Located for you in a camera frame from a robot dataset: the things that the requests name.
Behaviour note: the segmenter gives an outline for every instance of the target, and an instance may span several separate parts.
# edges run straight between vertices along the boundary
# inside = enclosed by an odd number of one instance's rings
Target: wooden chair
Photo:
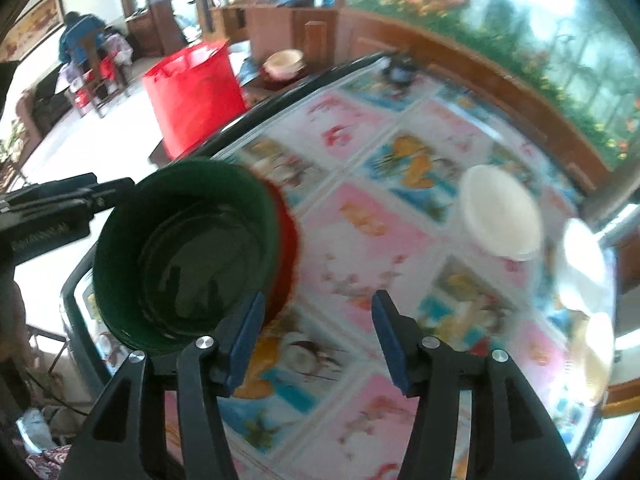
[[[129,91],[127,90],[127,81],[124,79],[122,71],[117,67],[116,62],[113,60],[113,56],[111,56],[111,54],[109,54],[104,48],[100,48],[100,52],[98,52],[98,48],[95,46],[95,37],[97,34],[104,35],[104,28],[93,30],[89,34],[85,35],[84,38],[78,41],[78,46],[84,51],[84,54],[89,63],[89,69],[91,70],[93,75],[91,81],[87,81],[87,79],[85,79],[86,73],[84,68],[82,68],[82,64],[77,60],[75,49],[72,49],[71,51],[71,58],[82,74],[82,89],[89,94],[89,98],[94,105],[96,113],[100,118],[102,118],[103,114],[100,111],[101,108],[103,108],[106,104],[113,101],[121,94],[129,97]],[[108,83],[110,82],[110,80],[103,78],[102,74],[100,73],[100,62],[105,57],[109,57],[114,67],[116,67],[116,89],[110,94],[108,93]],[[107,92],[107,97],[105,97],[104,99],[99,98],[97,94],[98,88],[104,88]]]

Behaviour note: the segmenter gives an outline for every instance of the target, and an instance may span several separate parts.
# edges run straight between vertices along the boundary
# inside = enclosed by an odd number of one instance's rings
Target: blue jacket
[[[62,33],[60,37],[60,61],[62,63],[70,63],[72,61],[71,53],[75,51],[76,63],[82,64],[86,61],[84,50],[78,45],[87,34],[101,27],[106,27],[103,20],[93,14],[85,14]],[[95,35],[95,47],[99,48],[104,43],[102,34]]]

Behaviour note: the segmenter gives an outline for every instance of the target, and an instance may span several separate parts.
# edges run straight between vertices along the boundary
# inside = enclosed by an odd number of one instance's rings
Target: framed picture
[[[23,60],[64,21],[62,0],[40,0],[18,19],[0,44],[0,62]]]

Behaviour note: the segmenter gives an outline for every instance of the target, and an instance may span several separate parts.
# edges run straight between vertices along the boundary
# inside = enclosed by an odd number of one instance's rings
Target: white floor
[[[130,97],[119,97],[100,119],[95,111],[80,118],[67,114],[37,147],[24,165],[30,182],[48,182],[81,173],[95,173],[98,182],[130,176],[136,182],[156,170],[148,156],[162,139],[151,103],[142,89],[140,75],[156,60],[142,59],[133,67]],[[100,213],[91,222],[91,235],[71,245],[18,266],[27,310],[27,323],[63,332],[60,291],[74,267],[98,239],[108,216]]]

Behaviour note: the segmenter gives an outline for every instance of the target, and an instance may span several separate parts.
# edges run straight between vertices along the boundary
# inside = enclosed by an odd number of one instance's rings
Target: green bowl
[[[177,351],[213,332],[247,293],[269,297],[280,229],[267,187],[240,166],[185,160],[137,184],[95,253],[103,321],[122,343]]]

